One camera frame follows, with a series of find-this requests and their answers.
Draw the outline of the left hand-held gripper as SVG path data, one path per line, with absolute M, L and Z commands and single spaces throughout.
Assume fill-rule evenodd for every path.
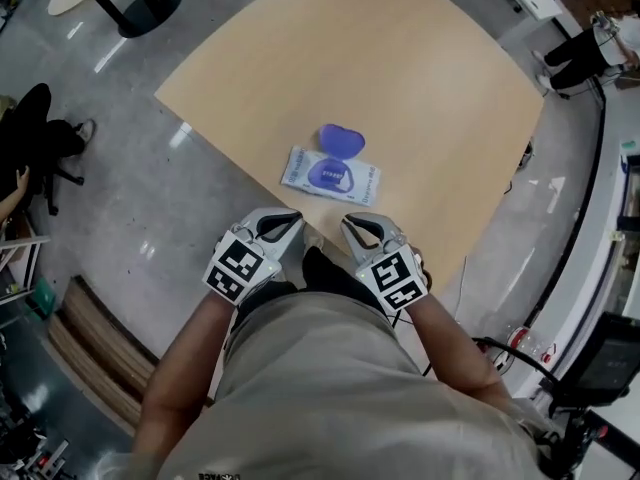
M 202 282 L 234 306 L 281 271 L 280 258 L 304 225 L 288 207 L 250 212 L 217 242 Z

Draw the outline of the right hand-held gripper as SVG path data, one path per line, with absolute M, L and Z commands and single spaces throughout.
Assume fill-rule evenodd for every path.
M 430 275 L 421 254 L 390 218 L 371 212 L 349 213 L 340 229 L 358 265 L 356 278 L 385 310 L 398 312 L 429 294 Z M 376 241 L 368 244 L 362 231 Z

